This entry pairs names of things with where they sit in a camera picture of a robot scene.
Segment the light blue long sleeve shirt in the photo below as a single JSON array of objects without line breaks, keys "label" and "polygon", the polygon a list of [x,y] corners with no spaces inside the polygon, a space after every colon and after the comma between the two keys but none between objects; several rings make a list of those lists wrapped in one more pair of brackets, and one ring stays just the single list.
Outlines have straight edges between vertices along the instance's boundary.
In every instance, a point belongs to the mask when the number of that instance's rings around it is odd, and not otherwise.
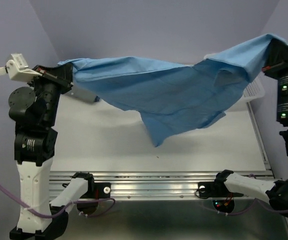
[{"label": "light blue long sleeve shirt", "polygon": [[211,126],[242,96],[268,58],[264,34],[193,65],[125,56],[70,59],[73,81],[123,111],[138,111],[154,146]]}]

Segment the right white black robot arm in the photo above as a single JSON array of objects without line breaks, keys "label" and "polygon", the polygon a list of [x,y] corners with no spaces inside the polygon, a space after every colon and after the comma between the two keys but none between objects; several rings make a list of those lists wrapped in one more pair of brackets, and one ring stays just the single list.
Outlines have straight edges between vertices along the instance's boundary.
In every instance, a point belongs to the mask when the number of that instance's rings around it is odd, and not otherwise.
[{"label": "right white black robot arm", "polygon": [[[268,58],[263,73],[278,82],[277,121],[286,131],[281,131],[288,156],[288,45],[273,39],[268,45]],[[242,194],[268,203],[271,211],[288,218],[288,179],[264,181],[254,177],[241,176],[231,170],[217,174],[211,190],[219,195]]]}]

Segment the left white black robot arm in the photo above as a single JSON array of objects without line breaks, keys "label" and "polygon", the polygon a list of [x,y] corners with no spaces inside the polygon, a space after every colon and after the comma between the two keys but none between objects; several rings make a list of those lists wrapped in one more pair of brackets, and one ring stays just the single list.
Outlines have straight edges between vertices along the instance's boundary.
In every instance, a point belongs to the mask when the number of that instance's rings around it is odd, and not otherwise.
[{"label": "left white black robot arm", "polygon": [[92,174],[78,172],[54,200],[49,199],[49,174],[57,132],[53,129],[60,96],[73,87],[73,66],[36,66],[25,73],[27,86],[9,98],[15,122],[14,159],[20,177],[20,216],[9,233],[12,240],[54,240],[63,235],[72,206],[95,192]]}]

